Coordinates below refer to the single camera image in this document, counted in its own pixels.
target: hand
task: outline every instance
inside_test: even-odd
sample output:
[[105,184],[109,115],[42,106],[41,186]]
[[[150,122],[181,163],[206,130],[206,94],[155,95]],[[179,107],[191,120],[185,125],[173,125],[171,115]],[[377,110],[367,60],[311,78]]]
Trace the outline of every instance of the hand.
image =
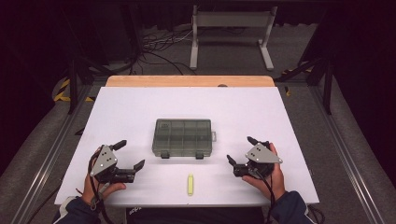
[[[277,155],[274,144],[270,143],[270,149],[274,154]],[[262,192],[262,194],[265,196],[265,198],[271,200],[271,192],[262,180],[256,179],[249,175],[242,176],[242,179],[248,182],[251,186],[259,189]],[[286,192],[284,177],[282,171],[280,170],[279,163],[274,164],[274,171],[272,172],[271,176],[267,176],[265,179],[267,180],[268,184],[271,186],[275,196],[275,200],[277,201]]]
[[[99,182],[96,180],[96,178],[93,178],[93,184],[95,185],[95,188],[97,189]],[[121,190],[121,189],[126,189],[126,186],[123,183],[115,183],[111,184],[110,186],[107,187],[107,189],[103,192],[103,200],[105,200],[110,194]],[[93,190],[92,190],[92,185],[90,181],[90,175],[87,174],[85,176],[85,183],[84,183],[84,191],[82,192],[81,199],[87,203],[91,204],[92,198],[95,196]]]

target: black sleeve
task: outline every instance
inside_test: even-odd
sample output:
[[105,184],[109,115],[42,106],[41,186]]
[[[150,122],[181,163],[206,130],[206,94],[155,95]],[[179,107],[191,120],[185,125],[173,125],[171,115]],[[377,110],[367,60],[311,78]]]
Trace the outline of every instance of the black sleeve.
[[313,223],[306,214],[306,204],[297,191],[286,192],[282,195],[271,211],[272,217],[280,224]]
[[52,223],[56,224],[93,224],[100,223],[99,214],[92,211],[90,206],[82,201],[80,197],[69,197],[59,208]]

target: dark background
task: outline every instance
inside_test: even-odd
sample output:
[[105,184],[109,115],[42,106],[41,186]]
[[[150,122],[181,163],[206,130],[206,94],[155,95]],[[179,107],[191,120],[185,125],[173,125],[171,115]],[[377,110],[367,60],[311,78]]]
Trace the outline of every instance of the dark background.
[[[338,8],[332,14],[336,20],[321,25],[303,58],[331,56],[341,91],[393,185],[395,9],[374,1]],[[75,48],[100,64],[127,60],[136,54],[137,42],[128,33],[134,26],[124,14],[115,12],[120,12],[120,7],[68,5],[59,15],[59,8],[53,8],[51,1],[0,2],[1,174],[54,106],[53,87],[67,74],[69,49]],[[321,7],[280,7],[276,24],[310,24],[319,22],[322,15]],[[191,7],[140,7],[133,16],[145,27],[157,25],[171,30],[175,25],[190,23]],[[64,28],[64,21],[72,30],[69,38],[73,40],[68,43],[60,39],[59,28]]]

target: yellow tag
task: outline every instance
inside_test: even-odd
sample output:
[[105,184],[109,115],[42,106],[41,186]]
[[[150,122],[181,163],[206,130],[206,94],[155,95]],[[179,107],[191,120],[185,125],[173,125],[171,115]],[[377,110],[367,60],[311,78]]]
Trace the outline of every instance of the yellow tag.
[[192,174],[189,174],[188,190],[187,190],[189,196],[191,196],[192,193],[194,192],[193,189],[194,189],[194,177]]

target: wire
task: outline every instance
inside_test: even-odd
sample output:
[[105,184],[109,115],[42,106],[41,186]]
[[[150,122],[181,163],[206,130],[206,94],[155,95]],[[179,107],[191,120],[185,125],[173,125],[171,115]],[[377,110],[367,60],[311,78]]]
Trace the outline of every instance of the wire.
[[95,188],[95,185],[94,185],[94,183],[93,183],[93,177],[91,176],[93,160],[98,158],[100,152],[101,152],[101,150],[95,152],[95,153],[91,156],[90,163],[88,164],[88,174],[90,174],[91,187],[92,187],[93,194],[95,195],[95,199],[97,200],[96,202],[91,202],[91,203],[97,203],[97,204],[95,205],[95,209],[97,209],[96,206],[100,206],[100,207],[102,208],[102,216],[103,216],[103,218],[105,219],[105,221],[106,221],[108,224],[113,224],[113,222],[110,220],[110,218],[109,218],[108,215],[107,215],[106,207],[105,207],[105,204],[104,204],[103,200],[99,197],[99,193],[98,193],[98,192],[99,192],[99,185],[100,185],[100,183],[98,183],[98,186],[97,186],[97,189],[96,189],[96,188]]
[[[139,59],[139,61],[142,62],[142,63],[148,63],[148,64],[153,64],[153,65],[167,64],[167,63],[149,63],[149,62],[145,62],[145,61],[143,61],[143,60],[141,60],[141,59]],[[184,64],[184,63],[174,63],[174,64],[183,65],[183,66],[185,66],[187,69],[189,69],[193,74],[197,75],[197,74],[194,72],[194,70],[192,70],[190,67],[188,67],[188,66],[187,66],[186,64]]]
[[270,204],[270,208],[268,209],[267,220],[265,222],[265,224],[270,224],[270,223],[272,223],[272,221],[270,220],[271,211],[272,211],[272,209],[273,209],[273,207],[274,207],[274,205],[276,203],[275,194],[274,194],[274,192],[272,191],[272,188],[271,188],[271,186],[272,186],[272,176],[271,176],[271,186],[270,186],[268,184],[267,180],[259,173],[258,170],[256,170],[255,173],[262,180],[262,182],[264,182],[265,186],[268,188],[268,190],[270,190],[270,193],[271,193],[271,197],[270,197],[271,204]]
[[140,69],[142,70],[141,75],[143,75],[143,67],[142,67],[142,65],[140,65],[139,61],[141,61],[141,60],[140,59],[137,60],[137,65],[139,65]]
[[163,60],[169,62],[170,64],[172,64],[172,65],[177,69],[177,71],[178,71],[182,76],[184,75],[184,74],[181,72],[181,70],[177,67],[177,65],[176,65],[175,63],[172,63],[171,61],[165,59],[163,56],[160,56],[160,55],[155,54],[155,53],[152,53],[152,52],[145,52],[145,53],[147,53],[147,54],[152,54],[152,55],[154,55],[154,56],[157,56],[157,57],[159,57],[159,58],[161,58],[161,59],[163,59]]
[[[178,37],[179,35],[182,35],[185,32],[188,32],[188,33],[182,37]],[[163,37],[161,37],[161,38],[150,39],[149,41],[144,42],[143,46],[144,46],[145,51],[149,51],[149,52],[152,52],[155,50],[163,51],[165,49],[170,48],[174,44],[181,42],[182,40],[190,40],[190,39],[187,39],[186,37],[191,32],[192,32],[191,29],[180,31],[177,33],[173,32],[171,35],[168,35],[168,36],[163,35]]]
[[239,32],[235,32],[234,30],[236,30],[236,29],[237,28],[228,28],[228,29],[221,29],[221,31],[230,33],[232,35],[241,35],[242,33],[244,33],[246,31],[247,28],[246,27],[240,28],[241,31],[239,31]]
[[[311,212],[311,214],[314,216],[315,221],[318,224],[323,224],[324,221],[326,220],[326,217],[324,216],[324,214],[319,209],[317,209],[316,207],[312,206],[311,204],[308,205],[307,207],[308,207],[308,210]],[[320,220],[318,219],[316,213],[318,213],[320,215]]]
[[[119,68],[116,68],[116,69],[113,69],[113,70],[110,70],[110,71],[115,73],[115,74],[117,74],[117,73],[120,73],[120,72],[123,72],[123,71],[129,69],[132,66],[132,64],[133,63],[132,63],[132,60],[131,60],[130,63],[127,63],[126,65],[124,65],[122,67],[119,67]],[[101,73],[101,72],[97,72],[97,71],[91,70],[91,69],[90,69],[90,72],[92,72],[96,76],[107,76],[107,74],[104,74],[104,73]]]
[[43,208],[43,206],[48,202],[48,200],[61,188],[62,182],[61,184],[46,198],[46,200],[44,200],[44,202],[42,204],[40,204],[37,209],[33,212],[32,216],[29,218],[29,220],[26,222],[27,224],[31,223],[32,220],[35,218],[35,215],[37,215],[37,213],[41,210],[41,208]]
[[132,74],[132,70],[134,70],[134,65],[133,64],[131,64],[131,69],[129,70],[129,75]]

